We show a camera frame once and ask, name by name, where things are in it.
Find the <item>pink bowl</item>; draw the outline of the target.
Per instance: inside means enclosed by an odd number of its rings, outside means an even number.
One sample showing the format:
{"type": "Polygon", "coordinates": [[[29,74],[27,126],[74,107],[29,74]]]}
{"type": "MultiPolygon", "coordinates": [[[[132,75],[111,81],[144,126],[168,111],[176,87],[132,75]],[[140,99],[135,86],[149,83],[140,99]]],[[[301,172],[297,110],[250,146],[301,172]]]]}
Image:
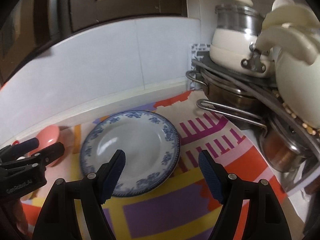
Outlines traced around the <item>pink bowl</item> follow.
{"type": "Polygon", "coordinates": [[[31,156],[32,154],[38,152],[39,150],[42,150],[56,142],[58,142],[60,136],[60,130],[59,127],[56,125],[50,125],[41,130],[37,135],[36,139],[39,141],[38,148],[30,151],[27,156],[31,156]]]}

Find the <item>blue floral plate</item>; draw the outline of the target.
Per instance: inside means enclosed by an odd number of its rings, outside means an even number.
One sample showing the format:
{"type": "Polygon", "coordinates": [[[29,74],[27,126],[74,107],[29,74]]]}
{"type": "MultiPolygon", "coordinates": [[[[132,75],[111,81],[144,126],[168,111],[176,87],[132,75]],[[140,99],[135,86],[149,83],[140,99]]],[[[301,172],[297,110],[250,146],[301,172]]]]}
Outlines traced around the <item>blue floral plate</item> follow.
{"type": "Polygon", "coordinates": [[[175,126],[160,114],[130,110],[113,114],[87,135],[80,150],[83,175],[97,172],[116,150],[126,162],[114,189],[115,197],[145,194],[170,177],[180,157],[180,137],[175,126]]]}

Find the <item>steel pot lower shelf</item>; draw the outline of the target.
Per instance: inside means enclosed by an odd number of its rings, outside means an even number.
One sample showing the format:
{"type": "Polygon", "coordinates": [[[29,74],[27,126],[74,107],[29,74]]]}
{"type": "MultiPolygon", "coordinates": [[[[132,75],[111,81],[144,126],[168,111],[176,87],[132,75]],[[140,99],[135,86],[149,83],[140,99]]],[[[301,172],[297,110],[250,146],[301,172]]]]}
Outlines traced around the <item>steel pot lower shelf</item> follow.
{"type": "Polygon", "coordinates": [[[282,173],[297,170],[314,156],[297,132],[276,115],[268,117],[267,132],[260,136],[259,146],[270,166],[282,173]]]}

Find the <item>white pot rack shelf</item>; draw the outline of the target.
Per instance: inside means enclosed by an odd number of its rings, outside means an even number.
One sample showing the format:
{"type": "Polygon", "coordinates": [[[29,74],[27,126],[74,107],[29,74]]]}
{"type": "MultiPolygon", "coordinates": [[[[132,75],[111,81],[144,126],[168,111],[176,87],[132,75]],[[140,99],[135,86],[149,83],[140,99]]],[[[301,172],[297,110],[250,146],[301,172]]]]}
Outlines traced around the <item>white pot rack shelf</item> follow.
{"type": "MultiPolygon", "coordinates": [[[[302,190],[319,176],[319,132],[313,128],[307,130],[303,126],[302,120],[284,105],[284,102],[278,93],[274,77],[261,79],[227,70],[210,59],[209,45],[193,44],[191,45],[190,50],[190,67],[188,70],[199,71],[201,68],[230,81],[254,96],[267,108],[266,113],[263,115],[266,125],[268,124],[268,117],[276,115],[290,125],[313,152],[314,156],[304,161],[297,170],[286,173],[280,172],[280,183],[288,195],[293,195],[302,190]]],[[[202,89],[200,84],[193,81],[191,81],[190,86],[191,88],[202,89]]],[[[260,136],[265,135],[266,132],[267,130],[263,131],[260,129],[260,133],[257,136],[258,145],[260,136]]]]}

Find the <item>steel pan lower shelf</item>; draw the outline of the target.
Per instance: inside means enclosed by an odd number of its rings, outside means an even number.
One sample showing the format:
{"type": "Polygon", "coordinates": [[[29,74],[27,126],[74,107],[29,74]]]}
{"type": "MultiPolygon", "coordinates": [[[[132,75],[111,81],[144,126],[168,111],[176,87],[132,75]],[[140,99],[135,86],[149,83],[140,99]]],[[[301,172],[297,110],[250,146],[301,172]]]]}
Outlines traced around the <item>steel pan lower shelf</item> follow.
{"type": "Polygon", "coordinates": [[[201,68],[189,70],[186,77],[202,86],[206,99],[200,99],[196,105],[202,110],[222,114],[241,130],[259,127],[267,130],[263,115],[267,108],[258,99],[208,70],[201,68]]]}

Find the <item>cream enamel pot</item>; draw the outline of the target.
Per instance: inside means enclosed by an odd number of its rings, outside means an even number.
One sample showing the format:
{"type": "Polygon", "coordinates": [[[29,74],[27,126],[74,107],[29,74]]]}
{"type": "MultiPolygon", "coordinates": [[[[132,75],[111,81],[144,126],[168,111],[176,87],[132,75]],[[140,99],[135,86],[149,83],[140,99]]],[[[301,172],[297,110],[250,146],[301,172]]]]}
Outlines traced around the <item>cream enamel pot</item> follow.
{"type": "Polygon", "coordinates": [[[217,28],[210,44],[210,58],[228,70],[259,78],[271,77],[274,74],[272,55],[261,55],[260,60],[266,68],[263,73],[253,72],[241,66],[241,61],[251,56],[249,46],[254,44],[256,39],[257,35],[248,28],[242,31],[217,28]]]}

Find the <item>cream ceramic kettle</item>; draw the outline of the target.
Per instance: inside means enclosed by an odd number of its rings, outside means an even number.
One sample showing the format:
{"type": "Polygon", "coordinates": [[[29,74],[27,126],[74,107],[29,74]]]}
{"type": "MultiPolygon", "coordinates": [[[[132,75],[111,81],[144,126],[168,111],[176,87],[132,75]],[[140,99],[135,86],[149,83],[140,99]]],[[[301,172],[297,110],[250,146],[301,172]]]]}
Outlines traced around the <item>cream ceramic kettle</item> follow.
{"type": "Polygon", "coordinates": [[[276,83],[283,101],[304,123],[319,128],[319,20],[305,5],[280,6],[266,15],[256,50],[280,47],[276,83]]]}

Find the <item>steel pot with lid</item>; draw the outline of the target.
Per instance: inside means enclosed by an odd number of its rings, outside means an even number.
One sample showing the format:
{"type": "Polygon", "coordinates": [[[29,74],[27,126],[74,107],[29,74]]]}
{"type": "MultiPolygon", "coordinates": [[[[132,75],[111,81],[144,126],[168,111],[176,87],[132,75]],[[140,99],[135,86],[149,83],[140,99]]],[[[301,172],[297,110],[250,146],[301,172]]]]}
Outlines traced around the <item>steel pot with lid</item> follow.
{"type": "Polygon", "coordinates": [[[233,0],[232,4],[215,7],[217,28],[258,36],[264,16],[253,8],[252,0],[233,0]]]}

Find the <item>dark wooden window frame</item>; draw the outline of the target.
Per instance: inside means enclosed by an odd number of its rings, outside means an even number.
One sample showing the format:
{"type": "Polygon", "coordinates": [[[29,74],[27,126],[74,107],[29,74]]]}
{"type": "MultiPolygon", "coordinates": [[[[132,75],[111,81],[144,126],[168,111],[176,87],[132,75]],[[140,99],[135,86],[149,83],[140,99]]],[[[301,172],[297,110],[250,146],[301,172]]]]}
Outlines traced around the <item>dark wooden window frame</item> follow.
{"type": "Polygon", "coordinates": [[[97,25],[187,15],[187,0],[1,0],[1,83],[53,45],[97,25]]]}

